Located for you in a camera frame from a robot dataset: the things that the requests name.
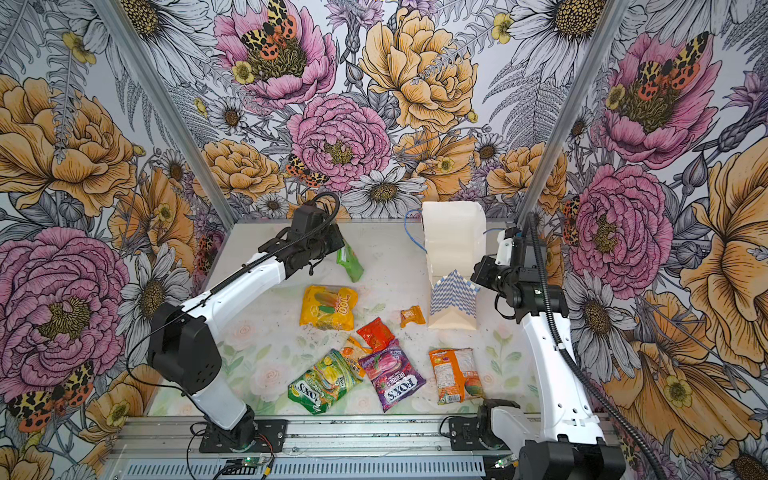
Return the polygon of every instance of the floral tablecloth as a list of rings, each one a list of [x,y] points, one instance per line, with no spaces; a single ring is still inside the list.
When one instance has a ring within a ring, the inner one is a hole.
[[[258,245],[285,225],[236,225],[217,261],[210,285],[239,268]],[[312,284],[355,288],[359,293],[353,310],[356,328],[381,317],[399,339],[414,367],[427,380],[426,385],[388,414],[476,411],[481,400],[437,404],[435,375],[427,352],[438,347],[473,348],[487,397],[513,399],[527,412],[538,411],[538,382],[528,341],[522,328],[494,311],[493,292],[481,289],[478,294],[476,331],[428,329],[415,323],[400,328],[400,310],[420,305],[425,314],[428,312],[429,280],[424,253],[405,235],[399,221],[343,223],[340,227],[366,269],[360,282],[351,283],[346,271],[336,265],[335,258],[327,258],[313,276],[302,270],[260,296],[220,339],[222,368],[229,384],[257,415],[306,415],[301,405],[288,400],[288,384],[328,350],[341,347],[349,335],[299,325],[303,292]],[[414,223],[411,230],[417,238],[422,234],[419,223]],[[489,251],[495,251],[495,238],[488,239],[488,245]],[[329,410],[329,414],[334,415],[380,413],[379,398],[367,380]],[[162,389],[149,415],[198,415],[198,412],[176,391]]]

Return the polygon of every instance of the small orange candy wrapper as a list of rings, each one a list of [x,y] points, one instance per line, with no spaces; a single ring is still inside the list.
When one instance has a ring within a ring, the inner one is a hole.
[[[414,305],[407,310],[400,310],[400,328],[404,329],[406,325],[411,322],[417,323],[419,325],[424,325],[427,323],[427,321],[424,320],[422,307]]]

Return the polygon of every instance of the pink peony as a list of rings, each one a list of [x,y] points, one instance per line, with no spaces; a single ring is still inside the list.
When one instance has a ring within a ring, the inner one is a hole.
[[[346,97],[316,97],[286,127],[293,138],[293,154],[310,170],[325,174],[332,190],[346,192],[349,182],[389,163],[384,121],[373,109]]]
[[[672,247],[659,180],[639,165],[598,168],[579,199],[577,247],[571,262],[609,283],[616,297],[642,293],[656,278]]]
[[[266,6],[259,13],[248,7],[245,16],[233,11],[231,17],[219,15],[214,20],[216,48],[223,52],[219,62],[232,69],[233,82],[246,89],[245,105],[257,112],[308,101],[330,90],[336,80],[337,52],[331,34],[323,37],[306,7],[299,13],[289,0],[286,5],[288,14],[296,19],[296,38],[274,60],[252,55],[240,40],[249,31],[263,30]]]
[[[128,269],[107,244],[72,228],[0,245],[0,393],[51,391],[91,360],[96,375],[123,349],[116,336]]]
[[[701,138],[717,113],[708,108],[714,92],[710,90],[722,62],[710,65],[713,36],[698,61],[700,71],[679,90],[660,89],[650,100],[638,96],[641,82],[638,69],[645,61],[664,64],[674,59],[685,45],[672,41],[660,44],[642,34],[613,71],[608,85],[606,108],[591,129],[593,141],[616,151],[630,162],[644,162],[651,169],[664,168],[684,154]]]

